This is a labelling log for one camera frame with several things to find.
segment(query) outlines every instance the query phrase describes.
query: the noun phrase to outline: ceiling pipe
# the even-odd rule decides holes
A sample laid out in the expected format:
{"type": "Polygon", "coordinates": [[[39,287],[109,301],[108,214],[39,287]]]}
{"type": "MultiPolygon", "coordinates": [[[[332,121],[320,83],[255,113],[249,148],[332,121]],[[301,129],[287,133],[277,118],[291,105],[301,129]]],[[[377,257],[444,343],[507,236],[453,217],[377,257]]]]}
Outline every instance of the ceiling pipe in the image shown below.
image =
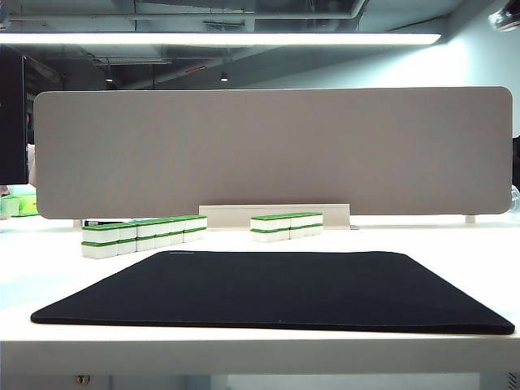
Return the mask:
{"type": "Polygon", "coordinates": [[[181,12],[175,14],[10,14],[11,22],[26,22],[38,20],[190,20],[190,19],[209,19],[209,20],[346,20],[354,19],[358,16],[363,4],[368,0],[358,0],[353,4],[350,12],[181,12]]]}
{"type": "MultiPolygon", "coordinates": [[[[268,50],[277,49],[279,46],[270,46],[269,49],[263,48],[261,46],[255,46],[250,49],[241,50],[235,54],[231,54],[227,61],[236,61],[239,59],[245,59],[247,57],[251,57],[252,55],[264,53],[268,50]]],[[[224,64],[224,58],[215,58],[206,63],[202,63],[204,69],[209,69],[212,67],[219,67],[224,64]]],[[[168,81],[177,79],[179,77],[187,76],[191,69],[194,69],[197,65],[190,65],[188,67],[183,67],[182,69],[177,69],[175,71],[169,71],[167,73],[163,73],[162,75],[155,76],[155,84],[166,83],[168,81]]],[[[144,89],[150,87],[152,83],[149,80],[140,80],[133,83],[122,85],[121,89],[144,89]]]]}

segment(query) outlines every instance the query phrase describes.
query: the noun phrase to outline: stack of tiles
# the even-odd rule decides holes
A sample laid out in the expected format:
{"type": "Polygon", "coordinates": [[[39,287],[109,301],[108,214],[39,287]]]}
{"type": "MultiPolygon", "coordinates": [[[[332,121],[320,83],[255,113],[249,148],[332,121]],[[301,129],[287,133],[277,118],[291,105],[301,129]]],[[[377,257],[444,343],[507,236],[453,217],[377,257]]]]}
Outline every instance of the stack of tiles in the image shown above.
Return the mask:
{"type": "Polygon", "coordinates": [[[136,251],[134,223],[108,223],[83,227],[81,254],[86,258],[109,258],[136,251]]]}
{"type": "Polygon", "coordinates": [[[184,220],[183,242],[200,240],[206,236],[208,218],[205,215],[181,215],[184,220]]]}
{"type": "Polygon", "coordinates": [[[253,241],[273,242],[316,236],[323,231],[323,213],[300,212],[251,218],[253,241]]]}
{"type": "Polygon", "coordinates": [[[182,244],[203,238],[207,226],[205,215],[179,215],[83,227],[81,253],[86,258],[109,258],[182,244]]]}

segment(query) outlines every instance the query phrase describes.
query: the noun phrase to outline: ceiling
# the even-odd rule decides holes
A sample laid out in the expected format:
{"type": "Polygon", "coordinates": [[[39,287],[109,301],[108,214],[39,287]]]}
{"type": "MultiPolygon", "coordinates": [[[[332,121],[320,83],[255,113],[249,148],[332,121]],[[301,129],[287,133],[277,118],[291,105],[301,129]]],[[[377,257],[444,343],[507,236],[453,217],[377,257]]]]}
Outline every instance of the ceiling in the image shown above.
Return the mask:
{"type": "MultiPolygon", "coordinates": [[[[3,0],[13,32],[363,32],[442,33],[462,0],[3,0]],[[348,14],[353,19],[259,19],[261,15],[348,14]]],[[[48,45],[19,50],[55,71],[59,88],[237,88],[389,50],[388,47],[192,47],[48,45]]]]}

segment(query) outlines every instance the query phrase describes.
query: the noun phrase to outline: green object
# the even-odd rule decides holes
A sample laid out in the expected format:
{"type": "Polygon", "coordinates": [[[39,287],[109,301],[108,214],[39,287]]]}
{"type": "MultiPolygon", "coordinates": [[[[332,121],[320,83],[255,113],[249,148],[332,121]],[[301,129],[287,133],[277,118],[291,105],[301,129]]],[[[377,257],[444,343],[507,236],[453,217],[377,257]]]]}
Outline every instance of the green object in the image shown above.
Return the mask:
{"type": "Polygon", "coordinates": [[[102,225],[93,225],[93,226],[83,226],[83,230],[94,230],[97,232],[104,232],[107,230],[114,229],[126,229],[126,228],[134,228],[137,226],[134,222],[119,222],[119,223],[104,223],[102,225]]]}
{"type": "Polygon", "coordinates": [[[20,195],[18,200],[18,216],[28,217],[29,215],[39,214],[36,208],[36,195],[20,195]]]}
{"type": "Polygon", "coordinates": [[[90,242],[90,241],[83,241],[81,244],[84,246],[95,246],[95,247],[101,247],[101,246],[108,246],[108,245],[116,245],[118,241],[111,241],[111,242],[90,242]]]}
{"type": "Polygon", "coordinates": [[[299,212],[299,213],[288,213],[288,214],[258,215],[256,217],[251,217],[251,219],[256,219],[258,221],[272,221],[272,220],[276,220],[276,219],[311,217],[313,215],[323,215],[323,213],[316,213],[313,211],[304,211],[304,212],[299,212]]]}
{"type": "Polygon", "coordinates": [[[125,240],[117,240],[117,243],[118,244],[126,244],[127,242],[133,242],[135,240],[136,240],[135,238],[127,238],[125,240]]]}
{"type": "Polygon", "coordinates": [[[184,233],[199,232],[201,230],[206,230],[206,229],[207,229],[207,227],[195,227],[194,229],[184,230],[184,233]]]}
{"type": "Polygon", "coordinates": [[[322,223],[315,223],[315,224],[312,224],[312,225],[305,225],[305,226],[295,226],[295,227],[290,227],[291,230],[298,230],[298,229],[305,229],[305,228],[317,228],[318,226],[323,226],[322,223]]]}
{"type": "Polygon", "coordinates": [[[164,233],[164,234],[156,234],[155,236],[156,237],[169,237],[169,236],[174,236],[176,234],[182,234],[182,230],[180,232],[169,232],[169,233],[164,233]]]}
{"type": "Polygon", "coordinates": [[[146,225],[155,225],[155,219],[144,219],[142,221],[136,221],[135,224],[137,226],[146,226],[146,225]]]}
{"type": "Polygon", "coordinates": [[[136,241],[150,240],[152,238],[155,238],[155,236],[137,237],[136,241]]]}
{"type": "Polygon", "coordinates": [[[0,215],[18,216],[20,209],[20,200],[12,195],[0,198],[0,215]]]}
{"type": "Polygon", "coordinates": [[[191,219],[205,219],[208,218],[205,215],[177,215],[175,217],[171,217],[175,221],[189,221],[191,219]]]}
{"type": "Polygon", "coordinates": [[[283,232],[286,230],[289,230],[290,227],[282,227],[280,229],[273,229],[273,230],[262,230],[262,229],[251,229],[251,232],[255,233],[277,233],[277,232],[283,232]]]}
{"type": "Polygon", "coordinates": [[[9,195],[2,197],[0,214],[11,217],[28,217],[38,215],[36,195],[9,195]]]}

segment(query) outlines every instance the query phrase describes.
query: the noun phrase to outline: gray desk divider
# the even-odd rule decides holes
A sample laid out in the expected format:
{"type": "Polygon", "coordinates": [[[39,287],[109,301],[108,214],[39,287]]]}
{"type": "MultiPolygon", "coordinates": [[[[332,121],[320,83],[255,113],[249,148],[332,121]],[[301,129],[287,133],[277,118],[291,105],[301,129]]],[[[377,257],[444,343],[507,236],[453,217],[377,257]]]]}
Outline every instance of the gray desk divider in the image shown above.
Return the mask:
{"type": "Polygon", "coordinates": [[[48,218],[290,203],[478,215],[510,202],[500,87],[50,92],[35,126],[48,218]]]}

